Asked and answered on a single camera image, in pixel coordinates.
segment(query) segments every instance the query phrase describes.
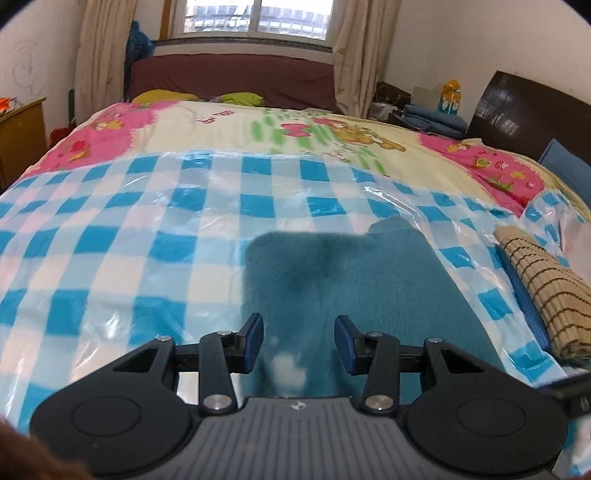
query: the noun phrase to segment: cartoon bedspread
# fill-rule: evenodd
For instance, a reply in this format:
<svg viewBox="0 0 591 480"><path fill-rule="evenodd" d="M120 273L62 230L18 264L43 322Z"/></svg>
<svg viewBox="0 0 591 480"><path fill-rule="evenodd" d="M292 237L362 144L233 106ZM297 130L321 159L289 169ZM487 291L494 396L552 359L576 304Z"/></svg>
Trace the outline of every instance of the cartoon bedspread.
<svg viewBox="0 0 591 480"><path fill-rule="evenodd" d="M544 188L562 190L585 217L591 212L537 163L485 147L377 122L318 111L219 103L119 103L97 113L26 175L68 170L124 153L214 149L317 154L447 194L495 202L516 215Z"/></svg>

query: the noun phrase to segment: pink pattern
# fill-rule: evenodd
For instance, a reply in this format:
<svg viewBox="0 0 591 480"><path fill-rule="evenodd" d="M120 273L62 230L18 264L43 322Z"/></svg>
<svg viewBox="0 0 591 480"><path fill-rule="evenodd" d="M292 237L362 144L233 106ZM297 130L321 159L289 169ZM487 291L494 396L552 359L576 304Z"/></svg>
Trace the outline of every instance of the pink pattern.
<svg viewBox="0 0 591 480"><path fill-rule="evenodd" d="M151 105L116 103L86 127L70 134L40 165L23 177L48 171L71 170L113 160L131 148L133 131L155 120L155 112L176 102Z"/></svg>
<svg viewBox="0 0 591 480"><path fill-rule="evenodd" d="M310 137L311 128L307 124L281 124L283 134L288 137Z"/></svg>
<svg viewBox="0 0 591 480"><path fill-rule="evenodd" d="M502 207L521 216L527 204L544 189L531 168L506 153L483 145L464 145L448 138L419 134L419 142L466 168Z"/></svg>

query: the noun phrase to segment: yellow pillow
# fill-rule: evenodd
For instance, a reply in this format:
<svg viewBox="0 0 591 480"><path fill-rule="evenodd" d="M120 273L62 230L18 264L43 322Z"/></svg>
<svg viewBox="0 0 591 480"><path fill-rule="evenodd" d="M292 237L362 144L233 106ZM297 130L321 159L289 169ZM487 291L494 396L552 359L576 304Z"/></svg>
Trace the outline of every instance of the yellow pillow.
<svg viewBox="0 0 591 480"><path fill-rule="evenodd" d="M198 102L200 98L192 93L179 93L172 92L170 90L157 89L144 92L135 97L132 101L133 103L146 104L156 102L182 102L184 100L189 102Z"/></svg>
<svg viewBox="0 0 591 480"><path fill-rule="evenodd" d="M249 92L227 93L218 97L218 99L220 103L229 103L231 105L263 106L265 104L265 99L262 96Z"/></svg>

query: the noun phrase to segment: beige curtain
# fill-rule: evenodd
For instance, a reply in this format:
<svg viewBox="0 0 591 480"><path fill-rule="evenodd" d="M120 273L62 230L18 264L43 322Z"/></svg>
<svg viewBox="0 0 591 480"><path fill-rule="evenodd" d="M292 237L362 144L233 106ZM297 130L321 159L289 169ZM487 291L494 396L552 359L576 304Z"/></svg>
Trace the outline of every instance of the beige curtain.
<svg viewBox="0 0 591 480"><path fill-rule="evenodd" d="M331 20L335 96L345 115L365 118L383 73L400 0L335 0Z"/></svg>
<svg viewBox="0 0 591 480"><path fill-rule="evenodd" d="M123 100L125 49L138 0L87 0L76 64L76 123Z"/></svg>

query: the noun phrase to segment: folded blue cloth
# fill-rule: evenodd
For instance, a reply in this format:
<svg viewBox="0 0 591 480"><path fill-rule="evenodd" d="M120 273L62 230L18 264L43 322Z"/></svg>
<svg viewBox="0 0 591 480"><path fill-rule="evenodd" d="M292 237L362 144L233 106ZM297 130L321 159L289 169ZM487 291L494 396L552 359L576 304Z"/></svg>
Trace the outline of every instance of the folded blue cloth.
<svg viewBox="0 0 591 480"><path fill-rule="evenodd" d="M418 105L405 106L402 116L397 118L420 131L451 138L462 139L468 130L468 125L462 117L436 112Z"/></svg>
<svg viewBox="0 0 591 480"><path fill-rule="evenodd" d="M548 329L542 320L540 312L535 307L534 301L531 299L530 293L523 285L519 274L513 267L511 260L507 258L507 254L505 251L497 245L496 253L499 255L501 259L501 264L503 265L503 269L507 273L509 280L511 280L511 285L513 286L513 291L515 293L515 299L517 300L517 305L523 312L525 316L525 321L530 327L531 333L534 334L535 339L540 344L540 347L545 352L551 353L550 348L550 335L548 334Z"/></svg>
<svg viewBox="0 0 591 480"><path fill-rule="evenodd" d="M362 332L407 345L441 337L498 368L501 362L462 293L423 234L400 217L364 236L273 232L246 249L243 313L265 319L256 367L243 393L358 398L365 376L345 373L334 322L348 315ZM420 394L417 374L402 375L401 399Z"/></svg>

